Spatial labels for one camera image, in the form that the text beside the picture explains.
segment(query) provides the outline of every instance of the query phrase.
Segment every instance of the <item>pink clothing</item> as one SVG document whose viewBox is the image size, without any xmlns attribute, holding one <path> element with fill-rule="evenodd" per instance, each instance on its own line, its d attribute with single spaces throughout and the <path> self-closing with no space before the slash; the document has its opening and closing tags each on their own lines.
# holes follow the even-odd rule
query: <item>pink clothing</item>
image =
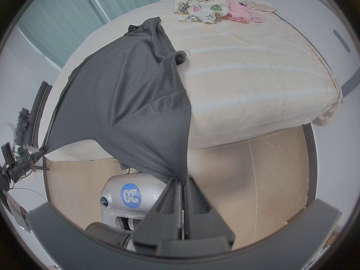
<svg viewBox="0 0 360 270">
<path fill-rule="evenodd" d="M 263 18 L 251 11 L 250 7 L 240 5 L 235 0 L 226 0 L 226 2 L 229 5 L 229 13 L 224 16 L 225 18 L 246 24 L 250 21 L 254 21 L 256 23 L 263 22 Z"/>
</svg>

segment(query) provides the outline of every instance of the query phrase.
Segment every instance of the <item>dark gray garment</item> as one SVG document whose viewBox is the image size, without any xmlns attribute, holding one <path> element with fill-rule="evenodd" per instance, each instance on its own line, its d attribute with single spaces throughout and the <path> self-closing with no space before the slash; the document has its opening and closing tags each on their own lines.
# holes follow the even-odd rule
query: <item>dark gray garment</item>
<svg viewBox="0 0 360 270">
<path fill-rule="evenodd" d="M 191 105 L 176 66 L 186 54 L 174 50 L 160 21 L 130 25 L 73 70 L 46 153 L 92 139 L 123 169 L 185 182 Z"/>
</svg>

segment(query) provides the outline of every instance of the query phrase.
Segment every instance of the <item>wall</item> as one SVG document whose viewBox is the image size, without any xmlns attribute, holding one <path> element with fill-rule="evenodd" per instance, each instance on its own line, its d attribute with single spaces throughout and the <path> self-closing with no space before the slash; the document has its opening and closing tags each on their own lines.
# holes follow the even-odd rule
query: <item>wall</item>
<svg viewBox="0 0 360 270">
<path fill-rule="evenodd" d="M 4 124 L 8 122 L 16 126 L 18 112 L 22 107 L 31 110 L 32 104 L 42 81 L 53 84 L 60 72 L 60 68 L 41 54 L 15 27 L 11 32 L 3 50 L 0 53 L 0 143 L 13 139 L 12 130 Z M 10 195 L 27 211 L 45 202 L 46 193 L 44 178 L 41 171 L 32 173 L 29 177 L 19 181 Z M 14 218 L 8 213 L 19 236 L 30 250 L 49 266 L 55 264 L 40 245 L 33 233 L 21 229 Z"/>
<path fill-rule="evenodd" d="M 347 29 L 319 0 L 265 0 L 277 14 L 298 29 L 317 48 L 340 85 L 360 66 L 360 56 Z M 333 30 L 347 43 L 346 51 Z M 327 126 L 312 123 L 317 151 L 316 198 L 343 212 L 342 228 L 360 192 L 360 87 L 344 98 L 343 105 Z"/>
</svg>

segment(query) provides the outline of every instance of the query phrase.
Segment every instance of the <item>star print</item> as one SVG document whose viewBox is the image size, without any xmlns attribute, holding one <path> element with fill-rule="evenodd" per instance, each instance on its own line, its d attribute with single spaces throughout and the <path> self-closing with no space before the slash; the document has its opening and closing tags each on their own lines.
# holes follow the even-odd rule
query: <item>star print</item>
<svg viewBox="0 0 360 270">
<path fill-rule="evenodd" d="M 206 17 L 207 17 L 208 20 L 211 20 L 211 21 L 213 21 L 213 19 L 214 19 L 214 17 L 211 16 L 211 14 L 209 14 L 209 16 L 206 16 Z"/>
</svg>

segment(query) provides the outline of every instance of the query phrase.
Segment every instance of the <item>bed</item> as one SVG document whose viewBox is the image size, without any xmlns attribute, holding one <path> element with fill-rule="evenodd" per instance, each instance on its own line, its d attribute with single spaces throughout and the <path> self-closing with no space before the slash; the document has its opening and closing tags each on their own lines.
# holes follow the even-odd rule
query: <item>bed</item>
<svg viewBox="0 0 360 270">
<path fill-rule="evenodd" d="M 38 144 L 43 143 L 52 113 L 72 70 L 87 56 L 121 37 L 128 25 L 159 16 L 176 50 L 190 55 L 178 66 L 191 102 L 188 147 L 240 141 L 296 127 L 315 118 L 325 125 L 342 102 L 341 88 L 321 55 L 275 8 L 261 0 L 237 0 L 260 11 L 263 23 L 217 18 L 215 24 L 179 22 L 174 0 L 132 10 L 90 34 L 71 55 L 54 83 L 43 110 Z M 61 147 L 52 161 L 110 158 L 93 140 Z"/>
</svg>

